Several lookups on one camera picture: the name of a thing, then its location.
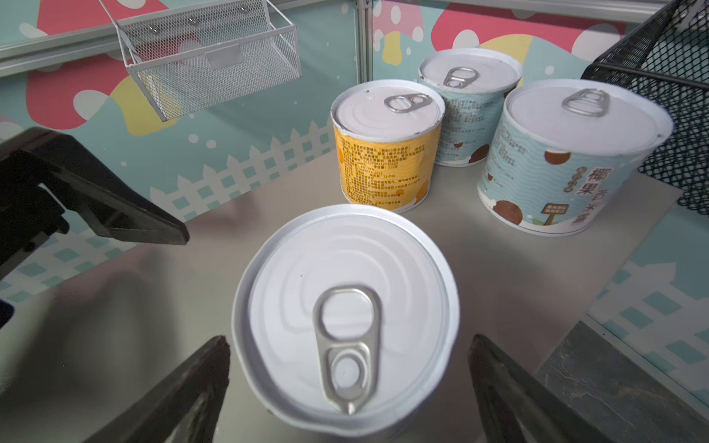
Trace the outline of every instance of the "can lid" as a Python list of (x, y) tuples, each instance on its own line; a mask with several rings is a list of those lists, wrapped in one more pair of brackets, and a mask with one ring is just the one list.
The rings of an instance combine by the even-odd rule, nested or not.
[[(376, 294), (379, 311), (356, 290), (330, 291), (348, 286)], [(351, 415), (321, 383), (318, 311), (334, 340), (359, 337), (379, 318), (375, 387)], [(430, 395), (450, 357), (459, 304), (452, 272), (422, 230), (384, 209), (337, 205), (292, 220), (264, 244), (242, 277), (233, 318), (245, 374), (269, 410), (297, 427), (357, 437), (393, 425)], [(333, 368), (332, 380), (346, 388), (362, 371), (349, 362)]]
[(489, 93), (514, 87), (522, 78), (522, 65), (502, 52), (462, 48), (436, 52), (419, 66), (429, 84), (447, 91)]
[(374, 142), (410, 140), (434, 128), (445, 105), (431, 88), (406, 80), (354, 86), (333, 104), (333, 119), (351, 136)]
[(543, 80), (513, 91), (506, 111), (524, 130), (566, 152), (626, 155), (661, 144), (672, 119), (660, 106), (619, 86)]

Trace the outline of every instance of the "pull tab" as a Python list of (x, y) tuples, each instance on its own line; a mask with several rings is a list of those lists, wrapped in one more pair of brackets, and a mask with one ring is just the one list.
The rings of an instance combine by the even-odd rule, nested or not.
[[(461, 77), (455, 74), (458, 71), (469, 72), (472, 75), (470, 77)], [(458, 66), (448, 71), (448, 75), (445, 76), (443, 84), (445, 86), (448, 86), (449, 88), (463, 89), (464, 87), (474, 82), (479, 75), (480, 74), (471, 67)]]
[[(337, 340), (327, 333), (323, 324), (323, 306), (339, 293), (358, 293), (372, 306), (372, 324), (358, 338)], [(342, 286), (325, 291), (313, 308), (313, 324), (318, 343), (320, 378), (325, 398), (341, 413), (352, 415), (366, 403), (376, 389), (376, 373), (379, 367), (379, 296), (362, 286)], [(356, 381), (349, 386), (339, 386), (335, 370), (344, 365), (346, 371), (357, 371)]]
[(567, 111), (588, 117), (603, 117), (610, 106), (610, 95), (601, 89), (582, 89), (562, 101)]
[[(399, 99), (406, 100), (409, 105), (408, 108), (394, 108), (391, 105), (392, 101)], [(386, 97), (384, 99), (384, 104), (386, 105), (386, 107), (389, 108), (392, 112), (396, 112), (397, 114), (415, 111), (416, 109), (422, 108), (428, 104), (431, 104), (432, 102), (433, 99), (427, 96), (426, 94), (406, 94), (402, 96)]]

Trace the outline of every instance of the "black mesh basket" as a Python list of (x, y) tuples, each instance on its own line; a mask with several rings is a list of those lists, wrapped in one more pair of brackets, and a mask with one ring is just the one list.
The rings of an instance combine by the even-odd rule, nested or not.
[(674, 0), (586, 68), (665, 108), (674, 134), (638, 169), (684, 190), (679, 204), (709, 215), (709, 2)]

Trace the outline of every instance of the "can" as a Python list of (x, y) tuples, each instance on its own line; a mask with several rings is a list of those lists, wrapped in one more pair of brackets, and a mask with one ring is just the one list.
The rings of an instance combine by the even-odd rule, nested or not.
[(663, 108), (619, 86), (526, 84), (507, 97), (478, 194), (514, 228), (581, 232), (672, 128)]
[(445, 105), (406, 80), (377, 80), (340, 94), (330, 115), (342, 192), (350, 203), (408, 211), (428, 195)]
[(445, 102), (436, 164), (465, 167), (485, 160), (505, 97), (521, 78), (521, 63), (487, 49), (449, 49), (421, 62), (419, 83)]
[(273, 234), (241, 278), (232, 321), (263, 405), (341, 437), (405, 421), (443, 377), (458, 326), (455, 281), (435, 243), (398, 214), (352, 204)]

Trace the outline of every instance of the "white mesh basket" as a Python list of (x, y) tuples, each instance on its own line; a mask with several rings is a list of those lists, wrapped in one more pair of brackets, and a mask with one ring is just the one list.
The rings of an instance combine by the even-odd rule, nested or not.
[[(287, 26), (273, 26), (268, 5)], [(162, 121), (302, 75), (296, 26), (269, 0), (217, 0), (111, 21), (125, 68)]]

